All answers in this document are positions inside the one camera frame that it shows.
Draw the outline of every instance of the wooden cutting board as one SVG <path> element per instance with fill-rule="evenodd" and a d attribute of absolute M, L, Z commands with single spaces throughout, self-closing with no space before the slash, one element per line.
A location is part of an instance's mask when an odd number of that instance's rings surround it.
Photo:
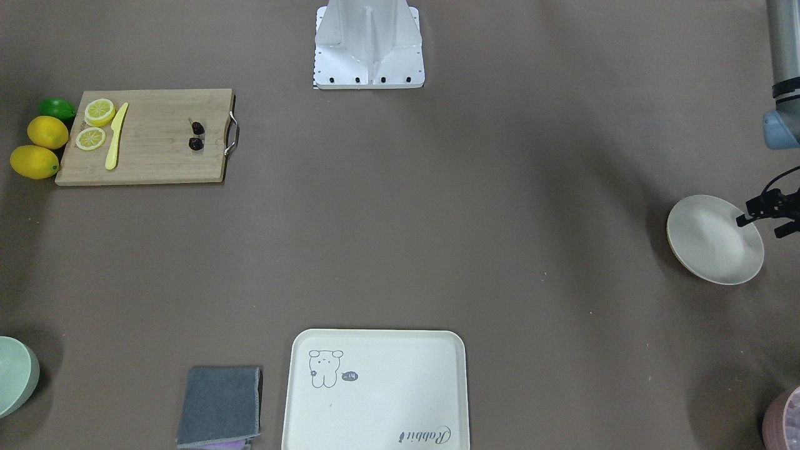
<path fill-rule="evenodd" d="M 110 123 L 103 127 L 106 141 L 97 150 L 83 151 L 75 145 L 78 133 L 89 127 L 83 121 L 86 105 L 98 98 L 108 98 L 117 109 L 128 102 L 119 160 L 111 171 L 105 168 L 114 135 Z M 55 182 L 59 186 L 221 182 L 233 103 L 231 89 L 88 90 L 81 98 Z M 189 138 L 194 137 L 190 121 L 206 129 L 201 151 L 189 148 Z"/>

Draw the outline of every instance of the light green bowl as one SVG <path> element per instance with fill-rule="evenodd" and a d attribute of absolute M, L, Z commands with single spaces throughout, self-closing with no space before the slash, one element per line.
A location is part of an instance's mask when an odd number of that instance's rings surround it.
<path fill-rule="evenodd" d="M 39 381 L 39 361 L 23 343 L 0 336 L 0 417 L 28 400 Z"/>

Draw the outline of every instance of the robotic arm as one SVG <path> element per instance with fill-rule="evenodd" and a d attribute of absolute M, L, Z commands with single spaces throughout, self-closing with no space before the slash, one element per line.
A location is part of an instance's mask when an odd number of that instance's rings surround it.
<path fill-rule="evenodd" d="M 764 114 L 764 141 L 773 150 L 800 147 L 800 0 L 766 0 L 772 52 L 772 97 L 775 109 Z M 770 181 L 758 197 L 747 200 L 747 214 L 736 218 L 744 227 L 759 219 L 791 219 L 775 228 L 782 238 L 800 231 L 800 189 L 784 195 L 770 187 L 795 167 Z"/>

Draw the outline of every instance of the knife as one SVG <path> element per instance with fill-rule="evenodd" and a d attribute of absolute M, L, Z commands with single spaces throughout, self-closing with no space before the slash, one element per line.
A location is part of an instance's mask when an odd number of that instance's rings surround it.
<path fill-rule="evenodd" d="M 111 130 L 114 136 L 111 138 L 111 147 L 108 149 L 106 156 L 106 170 L 110 171 L 117 166 L 117 155 L 119 155 L 119 134 L 122 131 L 122 121 L 125 120 L 125 113 L 128 111 L 128 102 L 124 102 L 120 106 L 117 114 L 114 115 L 114 120 L 111 121 Z"/>

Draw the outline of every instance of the cutting board handle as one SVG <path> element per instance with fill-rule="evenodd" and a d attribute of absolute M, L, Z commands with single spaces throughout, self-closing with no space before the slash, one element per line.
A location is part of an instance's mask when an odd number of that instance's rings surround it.
<path fill-rule="evenodd" d="M 223 155 L 226 157 L 234 152 L 236 146 L 239 144 L 239 122 L 237 122 L 236 118 L 234 117 L 233 111 L 228 111 L 228 115 L 230 116 L 230 120 L 234 121 L 234 125 L 236 125 L 236 131 L 234 132 L 234 141 L 230 143 L 228 147 L 225 147 L 225 151 L 222 152 Z"/>

